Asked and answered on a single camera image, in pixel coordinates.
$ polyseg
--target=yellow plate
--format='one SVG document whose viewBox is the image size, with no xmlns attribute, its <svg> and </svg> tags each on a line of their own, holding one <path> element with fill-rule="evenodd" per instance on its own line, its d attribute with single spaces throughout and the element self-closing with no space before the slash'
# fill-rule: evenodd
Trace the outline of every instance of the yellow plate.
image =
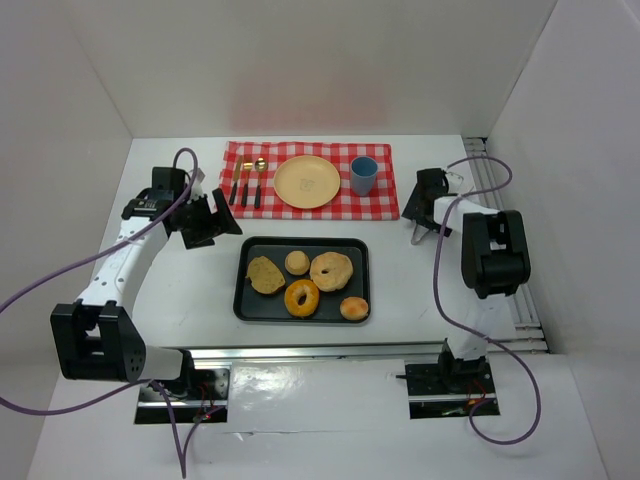
<svg viewBox="0 0 640 480">
<path fill-rule="evenodd" d="M 324 158 L 302 155 L 290 158 L 276 170 L 273 188 L 292 207 L 321 207 L 340 191 L 340 174 Z"/>
</svg>

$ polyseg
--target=glazed donut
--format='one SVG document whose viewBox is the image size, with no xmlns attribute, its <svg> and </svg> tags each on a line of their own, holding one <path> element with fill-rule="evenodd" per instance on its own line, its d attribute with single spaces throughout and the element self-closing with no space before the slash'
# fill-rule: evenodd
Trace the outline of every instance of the glazed donut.
<svg viewBox="0 0 640 480">
<path fill-rule="evenodd" d="M 306 299 L 302 305 L 298 302 L 300 299 L 306 296 Z M 311 280 L 298 280 L 293 282 L 287 287 L 284 292 L 284 306 L 294 317 L 308 317 L 318 308 L 318 301 L 320 300 L 320 292 L 318 287 Z"/>
<path fill-rule="evenodd" d="M 353 265 L 346 255 L 327 252 L 311 262 L 311 280 L 323 292 L 340 290 L 353 275 Z"/>
<path fill-rule="evenodd" d="M 284 260 L 284 268 L 291 275 L 304 275 L 309 270 L 309 257 L 300 250 L 294 250 Z"/>
<path fill-rule="evenodd" d="M 347 297 L 340 304 L 340 313 L 347 320 L 362 320 L 369 314 L 369 304 L 364 298 Z"/>
</svg>

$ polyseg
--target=spoon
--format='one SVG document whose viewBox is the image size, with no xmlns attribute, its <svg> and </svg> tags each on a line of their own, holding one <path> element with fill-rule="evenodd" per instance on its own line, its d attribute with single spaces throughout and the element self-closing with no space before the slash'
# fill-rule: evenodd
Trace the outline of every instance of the spoon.
<svg viewBox="0 0 640 480">
<path fill-rule="evenodd" d="M 252 168 L 253 168 L 253 164 L 251 163 L 251 160 L 248 158 L 245 159 L 244 163 L 242 164 L 242 170 L 247 172 L 247 177 L 244 182 L 244 187 L 242 188 L 242 206 L 243 207 L 247 206 L 247 197 L 249 196 L 249 175 L 251 174 Z"/>
<path fill-rule="evenodd" d="M 258 189 L 256 190 L 256 201 L 254 204 L 255 208 L 260 208 L 260 183 L 262 181 L 262 172 L 266 172 L 267 167 L 267 161 L 264 158 L 260 157 L 258 160 L 256 160 L 255 168 L 256 172 L 258 172 Z"/>
</svg>

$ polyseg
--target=white wall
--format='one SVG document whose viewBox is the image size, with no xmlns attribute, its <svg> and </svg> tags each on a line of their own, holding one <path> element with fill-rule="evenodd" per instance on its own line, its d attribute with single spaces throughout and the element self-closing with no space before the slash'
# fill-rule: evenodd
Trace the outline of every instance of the white wall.
<svg viewBox="0 0 640 480">
<path fill-rule="evenodd" d="M 555 0 L 63 0 L 135 137 L 487 135 Z"/>
<path fill-rule="evenodd" d="M 640 478 L 638 52 L 622 0 L 559 0 L 489 142 L 514 167 L 536 307 L 612 480 Z"/>
<path fill-rule="evenodd" d="M 0 2 L 0 298 L 82 256 L 104 232 L 131 136 L 57 2 Z M 0 319 L 0 395 L 49 404 L 59 367 L 49 314 L 90 270 Z M 25 478 L 42 419 L 0 409 L 2 478 Z"/>
</svg>

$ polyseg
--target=wire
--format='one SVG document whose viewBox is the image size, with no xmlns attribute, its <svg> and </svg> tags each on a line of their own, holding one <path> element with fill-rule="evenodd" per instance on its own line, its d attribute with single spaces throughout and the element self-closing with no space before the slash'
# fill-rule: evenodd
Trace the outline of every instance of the wire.
<svg viewBox="0 0 640 480">
<path fill-rule="evenodd" d="M 67 413 L 77 412 L 78 410 L 82 410 L 87 407 L 91 407 L 96 403 L 100 403 L 107 398 L 111 398 L 114 395 L 117 395 L 120 392 L 124 392 L 130 388 L 133 388 L 137 385 L 144 385 L 145 383 L 149 383 L 149 380 L 138 380 L 133 383 L 128 383 L 127 385 L 123 385 L 122 387 L 118 387 L 115 390 L 110 391 L 109 393 L 105 393 L 104 395 L 94 398 L 93 400 L 89 400 L 88 402 L 81 403 L 80 405 L 75 405 L 73 407 L 60 408 L 58 410 L 34 410 L 32 408 L 21 407 L 20 405 L 16 405 L 15 403 L 11 403 L 10 401 L 0 397 L 0 405 L 9 410 L 13 410 L 14 412 L 22 413 L 24 415 L 32 415 L 35 417 L 49 417 L 53 415 L 65 415 Z"/>
<path fill-rule="evenodd" d="M 211 405 L 211 408 L 213 408 L 213 396 L 211 396 L 211 388 L 209 388 L 209 385 L 207 385 L 206 383 L 203 383 L 202 385 L 207 388 L 207 392 L 209 393 L 209 405 Z"/>
<path fill-rule="evenodd" d="M 473 155 L 473 156 L 470 156 L 470 157 L 467 157 L 467 158 L 463 158 L 461 160 L 457 160 L 457 161 L 453 162 L 451 165 L 449 165 L 447 167 L 447 170 L 452 168 L 452 167 L 454 167 L 454 166 L 456 166 L 456 165 L 459 165 L 459 164 L 464 163 L 464 162 L 469 162 L 469 161 L 472 161 L 472 160 L 489 160 L 491 162 L 498 163 L 498 164 L 502 165 L 505 168 L 505 170 L 507 171 L 508 177 L 507 177 L 507 180 L 505 180 L 503 183 L 501 183 L 500 185 L 498 185 L 496 187 L 486 188 L 486 189 L 483 189 L 483 190 L 473 190 L 471 192 L 459 195 L 453 202 L 451 202 L 451 204 L 449 205 L 449 208 L 447 208 L 447 211 L 445 212 L 444 218 L 442 220 L 442 225 L 440 226 L 440 233 L 438 235 L 438 244 L 436 246 L 436 258 L 435 258 L 434 265 L 433 265 L 433 296 L 434 296 L 434 300 L 435 300 L 435 303 L 436 303 L 436 308 L 438 309 L 438 312 L 440 313 L 442 318 L 445 319 L 446 322 L 448 322 L 449 324 L 453 325 L 454 327 L 457 327 L 457 328 L 459 328 L 461 330 L 464 330 L 465 332 L 469 332 L 472 335 L 475 335 L 477 337 L 480 337 L 480 338 L 486 340 L 488 343 L 491 343 L 491 344 L 495 345 L 496 347 L 498 347 L 499 349 L 501 349 L 505 353 L 509 354 L 516 362 L 518 362 L 522 366 L 522 368 L 524 368 L 525 372 L 529 376 L 529 379 L 531 380 L 531 385 L 533 386 L 535 399 L 536 399 L 536 415 L 535 415 L 535 418 L 533 420 L 533 423 L 531 424 L 531 427 L 529 427 L 529 430 L 527 430 L 521 436 L 519 436 L 517 438 L 514 438 L 512 440 L 498 440 L 498 439 L 491 438 L 491 437 L 485 435 L 484 433 L 482 433 L 478 429 L 478 427 L 475 424 L 475 420 L 474 420 L 473 416 L 474 416 L 475 412 L 478 410 L 478 408 L 482 407 L 483 405 L 485 405 L 488 402 L 493 401 L 492 399 L 485 399 L 484 401 L 476 403 L 473 406 L 473 408 L 471 409 L 471 411 L 469 412 L 469 423 L 471 424 L 471 428 L 473 428 L 473 430 L 476 432 L 476 434 L 478 434 L 478 436 L 480 436 L 480 438 L 482 438 L 483 440 L 485 440 L 485 441 L 487 441 L 489 443 L 493 443 L 495 445 L 516 445 L 516 444 L 526 440 L 531 435 L 533 435 L 533 432 L 535 432 L 536 429 L 538 428 L 538 424 L 540 423 L 540 416 L 542 415 L 542 399 L 540 397 L 540 387 L 538 386 L 538 382 L 536 381 L 536 378 L 533 375 L 533 372 L 531 371 L 529 366 L 524 362 L 524 360 L 522 360 L 515 352 L 513 352 L 511 349 L 509 349 L 503 343 L 501 343 L 501 342 L 499 342 L 497 340 L 494 340 L 493 338 L 488 337 L 488 336 L 482 334 L 481 332 L 479 332 L 477 330 L 474 330 L 473 328 L 467 327 L 466 325 L 463 325 L 462 323 L 456 322 L 454 319 L 449 317 L 446 314 L 446 312 L 444 311 L 444 309 L 442 308 L 442 302 L 440 301 L 440 291 L 439 291 L 439 287 L 438 287 L 438 278 L 439 278 L 439 272 L 440 272 L 440 257 L 442 256 L 442 245 L 444 243 L 445 231 L 446 231 L 446 228 L 447 228 L 447 221 L 449 220 L 449 216 L 451 215 L 451 212 L 456 207 L 456 205 L 458 205 L 458 203 L 460 203 L 464 198 L 470 197 L 472 195 L 480 195 L 480 194 L 483 194 L 483 193 L 495 192 L 495 191 L 500 190 L 501 188 L 504 188 L 507 185 L 509 185 L 509 183 L 511 183 L 511 180 L 513 179 L 513 171 L 511 170 L 509 165 L 507 165 L 505 162 L 503 162 L 502 160 L 500 160 L 498 158 L 487 156 L 487 155 Z"/>
<path fill-rule="evenodd" d="M 487 391 L 484 389 L 484 387 L 482 386 L 482 384 L 478 381 L 477 378 L 473 379 L 473 383 L 475 384 L 476 387 L 478 387 L 480 389 L 480 391 L 482 392 L 482 398 L 485 398 L 487 396 Z"/>
<path fill-rule="evenodd" d="M 166 390 L 162 388 L 162 386 L 158 382 L 156 382 L 155 380 L 152 380 L 150 382 L 150 385 L 154 389 L 156 389 L 156 391 L 160 395 L 162 395 L 164 402 L 167 404 L 167 411 L 169 412 L 169 422 L 171 423 L 171 431 L 173 432 L 173 441 L 176 444 L 176 453 L 178 454 L 178 462 L 180 463 L 180 471 L 182 472 L 182 478 L 185 479 L 187 478 L 187 448 L 189 447 L 189 441 L 191 440 L 193 433 L 195 432 L 198 425 L 202 423 L 203 420 L 208 418 L 208 416 L 214 413 L 215 411 L 222 409 L 224 407 L 222 406 L 214 407 L 210 410 L 207 410 L 203 416 L 196 418 L 195 421 L 193 422 L 193 426 L 191 427 L 191 429 L 189 430 L 189 433 L 187 434 L 187 439 L 184 442 L 184 447 L 181 447 L 180 436 L 178 435 L 178 424 L 176 423 L 176 415 L 173 411 L 173 406 L 171 405 L 171 399 L 169 398 L 169 395 L 167 395 Z"/>
<path fill-rule="evenodd" d="M 204 397 L 207 395 L 206 392 L 204 391 L 204 388 L 202 388 L 201 385 L 198 385 L 198 388 L 202 392 L 202 398 L 200 399 L 200 408 L 198 408 L 198 412 L 196 413 L 196 417 L 200 416 L 200 412 L 204 408 Z"/>
<path fill-rule="evenodd" d="M 181 148 L 180 150 L 178 150 L 173 158 L 173 166 L 175 167 L 178 163 L 178 158 L 180 157 L 180 155 L 182 155 L 183 153 L 189 153 L 193 159 L 193 170 L 197 171 L 198 169 L 198 157 L 196 156 L 195 152 L 187 147 Z M 27 293 L 31 292 L 32 290 L 35 290 L 36 288 L 44 285 L 45 283 L 53 280 L 54 278 L 59 277 L 60 275 L 63 275 L 67 272 L 70 272 L 71 270 L 74 270 L 76 268 L 82 267 L 84 265 L 88 265 L 89 263 L 93 263 L 96 260 L 99 260 L 100 258 L 106 257 L 108 255 L 111 255 L 114 252 L 117 252 L 118 250 L 120 250 L 121 248 L 127 246 L 130 244 L 130 242 L 135 241 L 137 239 L 139 239 L 140 237 L 146 235 L 152 228 L 154 228 L 156 225 L 158 225 L 159 223 L 161 223 L 162 221 L 164 221 L 169 215 L 171 215 L 177 208 L 178 206 L 184 202 L 184 200 L 187 198 L 188 195 L 190 195 L 191 193 L 191 188 L 193 187 L 193 184 L 195 183 L 195 175 L 193 176 L 193 178 L 190 178 L 189 180 L 189 184 L 187 186 L 187 188 L 180 194 L 180 196 L 176 199 L 175 202 L 173 202 L 171 204 L 171 206 L 164 212 L 162 213 L 158 218 L 156 218 L 155 220 L 153 220 L 151 223 L 149 223 L 149 225 L 147 225 L 146 227 L 144 227 L 143 229 L 141 229 L 140 231 L 134 233 L 133 235 L 131 235 L 131 237 L 129 237 L 127 240 L 122 241 L 120 243 L 117 243 L 115 245 L 113 245 L 112 247 L 107 248 L 106 250 L 103 250 L 102 252 L 98 252 L 95 255 L 91 255 L 90 257 L 87 257 L 83 260 L 79 260 L 75 263 L 72 263 L 70 265 L 67 265 L 66 267 L 62 267 L 59 270 L 56 270 L 55 272 L 52 272 L 48 275 L 45 275 L 44 277 L 42 277 L 39 280 L 36 280 L 35 282 L 33 282 L 31 285 L 28 285 L 26 287 L 24 287 L 23 289 L 19 290 L 18 292 L 16 292 L 15 294 L 13 294 L 11 297 L 9 297 L 4 303 L 2 303 L 0 305 L 0 314 L 2 314 L 7 308 L 9 308 L 11 305 L 13 305 L 16 301 L 18 301 L 19 299 L 21 299 L 22 297 L 24 297 Z M 169 420 L 171 421 L 171 427 L 172 427 L 172 431 L 173 431 L 173 436 L 174 439 L 176 441 L 176 451 L 178 453 L 178 459 L 180 461 L 180 468 L 182 470 L 182 477 L 186 478 L 186 465 L 185 465 L 185 461 L 184 461 L 184 455 L 182 455 L 182 451 L 180 448 L 180 439 L 178 438 L 178 429 L 177 429 L 177 425 L 176 425 L 176 419 L 175 419 L 175 415 L 173 413 L 173 407 L 171 406 L 171 399 L 169 398 L 169 396 L 167 395 L 167 393 L 165 392 L 164 388 L 162 388 L 162 386 L 160 386 L 155 380 L 138 380 L 136 382 L 130 383 L 128 385 L 124 385 L 122 387 L 116 388 L 115 390 L 106 393 L 98 398 L 95 398 L 93 400 L 89 400 L 88 402 L 82 403 L 80 405 L 75 405 L 73 407 L 67 407 L 67 408 L 61 408 L 58 410 L 36 410 L 36 409 L 32 409 L 32 408 L 27 408 L 27 407 L 22 407 L 20 405 L 16 405 L 15 403 L 10 402 L 9 400 L 3 398 L 0 396 L 0 405 L 8 408 L 9 410 L 13 410 L 14 412 L 17 413 L 22 413 L 24 415 L 33 415 L 33 416 L 49 416 L 49 415 L 64 415 L 66 413 L 72 413 L 72 412 L 77 412 L 78 410 L 82 410 L 84 408 L 90 407 L 92 405 L 95 405 L 96 403 L 102 402 L 103 400 L 106 400 L 108 398 L 111 398 L 114 395 L 117 395 L 118 393 L 127 390 L 129 388 L 135 387 L 136 385 L 142 385 L 144 383 L 150 383 L 154 388 L 156 388 L 156 390 L 158 390 L 158 392 L 162 395 L 162 397 L 165 400 L 165 403 L 167 404 L 167 409 L 169 410 Z"/>
</svg>

